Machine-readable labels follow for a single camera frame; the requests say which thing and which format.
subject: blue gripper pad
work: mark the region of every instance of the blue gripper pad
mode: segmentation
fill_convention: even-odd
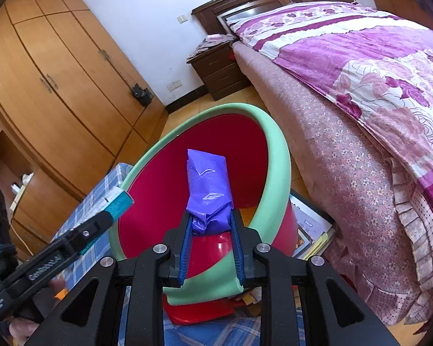
[[[191,244],[193,241],[193,216],[189,215],[188,223],[186,227],[186,234],[183,240],[183,246],[181,247],[180,253],[180,273],[178,274],[178,282],[182,285],[185,282],[187,276],[187,270],[189,268],[189,259],[191,256]]]
[[[236,275],[237,278],[239,279],[240,285],[243,286],[245,281],[244,255],[242,253],[242,246],[240,244],[239,233],[237,232],[234,212],[239,212],[239,211],[234,209],[231,211],[231,217],[229,219],[229,225],[231,226],[231,243],[233,245],[234,264],[236,265]]]

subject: drawer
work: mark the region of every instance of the drawer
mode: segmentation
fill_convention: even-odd
[[[33,235],[29,230],[24,228],[24,226],[22,226],[15,219],[13,219],[12,221],[12,226],[16,233],[13,229],[10,229],[10,237],[12,243],[16,246],[16,250],[18,251],[18,257],[20,260],[25,261],[31,256],[21,239],[27,244],[27,246],[34,255],[46,246],[45,242],[39,240],[35,235]]]
[[[248,80],[248,78],[245,78],[243,80],[239,80],[238,82],[231,84],[230,86],[224,87],[224,89],[212,92],[211,96],[213,100],[217,101],[228,95],[233,94],[234,92],[243,90],[245,87],[248,87],[249,85],[250,85],[250,81]]]
[[[204,78],[232,63],[235,63],[233,59],[230,59],[230,54],[231,48],[225,46],[194,62],[193,68],[199,74],[199,77]]]
[[[216,92],[236,83],[240,80],[246,79],[246,76],[240,71],[239,66],[233,63],[216,73],[206,76],[202,80],[206,84],[209,92]]]
[[[14,218],[45,242],[69,218],[79,202],[37,169],[17,204]]]

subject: dark wooden cabinet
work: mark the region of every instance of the dark wooden cabinet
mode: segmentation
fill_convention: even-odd
[[[417,22],[433,30],[433,18],[416,0],[374,0],[378,10]]]
[[[250,85],[234,59],[230,43],[222,43],[189,60],[214,100]]]

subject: stack of papers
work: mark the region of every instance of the stack of papers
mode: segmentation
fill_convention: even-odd
[[[333,220],[321,216],[294,191],[290,194],[290,203],[298,224],[298,242],[293,257],[307,260],[313,255],[321,255],[333,239]]]

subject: nightstand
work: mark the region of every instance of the nightstand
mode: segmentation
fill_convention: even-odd
[[[222,43],[189,60],[213,100],[220,100],[250,85],[234,59],[230,43]]]

